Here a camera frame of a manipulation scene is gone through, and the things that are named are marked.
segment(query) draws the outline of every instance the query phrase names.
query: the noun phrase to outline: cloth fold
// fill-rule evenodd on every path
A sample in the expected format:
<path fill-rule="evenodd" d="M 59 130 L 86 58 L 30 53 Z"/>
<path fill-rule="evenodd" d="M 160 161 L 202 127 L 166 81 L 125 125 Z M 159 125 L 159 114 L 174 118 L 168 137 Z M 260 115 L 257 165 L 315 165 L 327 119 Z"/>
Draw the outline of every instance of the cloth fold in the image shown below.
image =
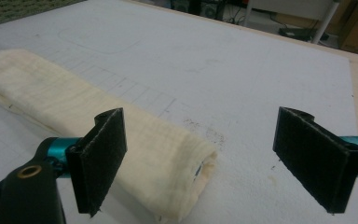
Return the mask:
<path fill-rule="evenodd" d="M 0 105 L 67 137 L 123 107 L 128 152 L 115 181 L 158 220 L 186 217 L 214 168 L 212 144 L 24 49 L 0 51 Z"/>

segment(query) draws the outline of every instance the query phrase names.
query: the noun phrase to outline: white table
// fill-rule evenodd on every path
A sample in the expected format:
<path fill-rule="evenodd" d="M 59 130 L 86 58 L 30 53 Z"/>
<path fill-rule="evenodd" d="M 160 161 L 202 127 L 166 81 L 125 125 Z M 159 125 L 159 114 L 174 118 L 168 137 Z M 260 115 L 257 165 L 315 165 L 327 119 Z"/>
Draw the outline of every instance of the white table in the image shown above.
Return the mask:
<path fill-rule="evenodd" d="M 358 223 L 358 181 L 345 214 L 329 215 L 272 151 L 278 107 L 356 134 L 347 58 L 215 21 L 119 0 L 95 0 L 0 25 L 0 49 L 24 48 L 216 144 L 211 182 L 183 223 Z M 0 179 L 50 136 L 0 108 Z M 94 219 L 153 223 L 119 186 Z"/>

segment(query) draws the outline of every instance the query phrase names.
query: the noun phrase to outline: beige towel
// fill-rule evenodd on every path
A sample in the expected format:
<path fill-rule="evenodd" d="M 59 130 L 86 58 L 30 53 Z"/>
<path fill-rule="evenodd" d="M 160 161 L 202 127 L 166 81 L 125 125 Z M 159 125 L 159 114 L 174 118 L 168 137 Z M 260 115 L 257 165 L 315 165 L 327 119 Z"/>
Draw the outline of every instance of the beige towel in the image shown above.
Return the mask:
<path fill-rule="evenodd" d="M 23 49 L 0 51 L 0 105 L 61 136 L 78 137 L 96 115 L 123 107 L 128 153 L 115 181 L 158 220 L 187 216 L 214 168 L 216 152 L 206 141 Z"/>

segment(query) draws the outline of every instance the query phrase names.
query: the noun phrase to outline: round joint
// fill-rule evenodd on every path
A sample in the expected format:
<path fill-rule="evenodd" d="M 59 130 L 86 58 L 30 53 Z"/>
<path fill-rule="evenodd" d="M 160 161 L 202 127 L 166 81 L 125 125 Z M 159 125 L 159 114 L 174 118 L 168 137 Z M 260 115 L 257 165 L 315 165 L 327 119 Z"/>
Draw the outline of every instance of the round joint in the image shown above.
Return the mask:
<path fill-rule="evenodd" d="M 42 171 L 42 167 L 40 165 L 31 165 L 21 169 L 17 173 L 17 177 L 21 179 L 26 179 L 39 174 L 41 171 Z"/>

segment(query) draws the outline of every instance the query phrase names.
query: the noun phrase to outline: floor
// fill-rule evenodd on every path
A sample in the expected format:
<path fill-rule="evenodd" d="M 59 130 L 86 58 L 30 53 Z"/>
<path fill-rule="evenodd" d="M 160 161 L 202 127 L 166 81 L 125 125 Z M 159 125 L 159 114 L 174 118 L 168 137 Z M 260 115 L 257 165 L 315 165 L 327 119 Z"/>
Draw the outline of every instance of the floor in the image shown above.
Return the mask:
<path fill-rule="evenodd" d="M 150 5 L 159 6 L 159 7 L 171 8 L 171 1 L 169 0 L 138 0 L 138 1 Z M 223 21 L 243 26 L 245 14 L 246 14 L 246 8 L 233 6 L 231 4 L 226 4 L 225 11 L 223 14 Z M 285 27 L 296 28 L 295 26 L 281 24 L 275 21 L 275 16 L 276 13 L 274 12 L 253 10 L 252 15 L 248 22 L 248 27 L 251 29 L 264 31 L 275 35 L 278 35 L 280 28 L 285 28 Z M 338 49 L 337 36 L 329 35 L 328 39 L 324 41 L 320 41 L 319 45 L 328 48 Z"/>

